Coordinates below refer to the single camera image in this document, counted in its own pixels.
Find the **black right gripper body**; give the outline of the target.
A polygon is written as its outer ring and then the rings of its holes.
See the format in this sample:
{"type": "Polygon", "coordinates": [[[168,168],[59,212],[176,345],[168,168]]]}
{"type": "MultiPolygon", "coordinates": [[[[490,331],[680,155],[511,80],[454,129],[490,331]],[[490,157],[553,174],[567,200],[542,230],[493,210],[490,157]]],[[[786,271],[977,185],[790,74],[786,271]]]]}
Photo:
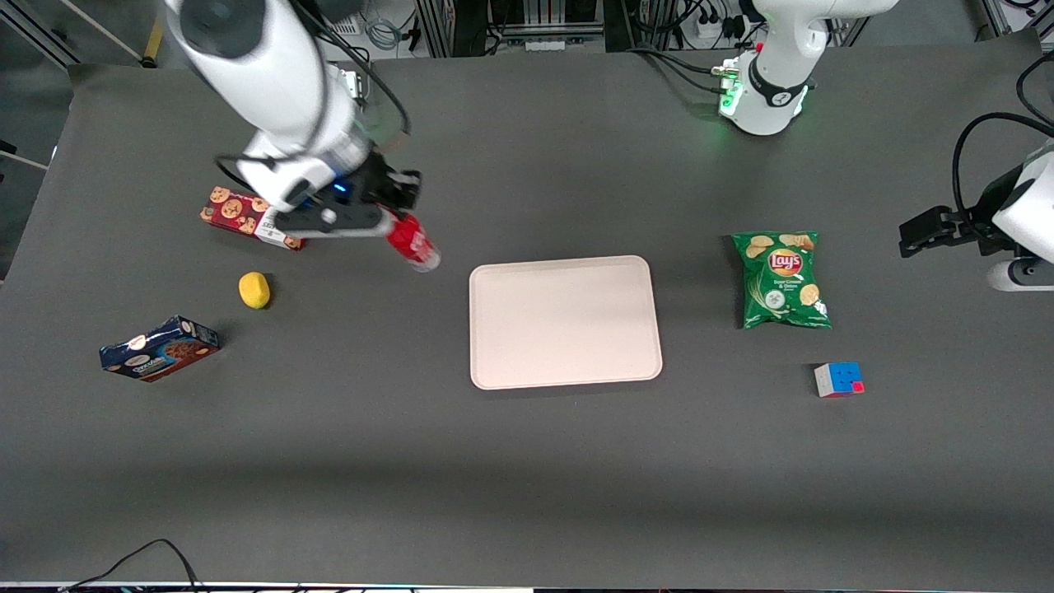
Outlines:
{"type": "Polygon", "coordinates": [[[387,171],[395,170],[378,151],[372,151],[362,162],[362,166],[338,177],[326,189],[327,205],[351,206],[359,203],[374,203],[375,193],[395,193],[387,177],[387,171]]]}

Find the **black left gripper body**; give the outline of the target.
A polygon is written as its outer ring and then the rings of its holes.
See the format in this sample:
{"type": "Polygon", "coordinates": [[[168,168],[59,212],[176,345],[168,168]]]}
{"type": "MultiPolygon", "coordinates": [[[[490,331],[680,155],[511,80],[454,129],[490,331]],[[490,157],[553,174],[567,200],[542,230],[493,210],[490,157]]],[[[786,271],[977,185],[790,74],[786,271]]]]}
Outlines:
{"type": "Polygon", "coordinates": [[[976,243],[981,256],[1010,252],[1014,258],[1024,254],[1024,248],[1001,231],[994,223],[994,215],[1004,207],[1011,198],[1013,185],[987,185],[978,202],[972,207],[965,207],[963,191],[953,187],[954,199],[954,233],[949,246],[961,246],[976,243]]]}

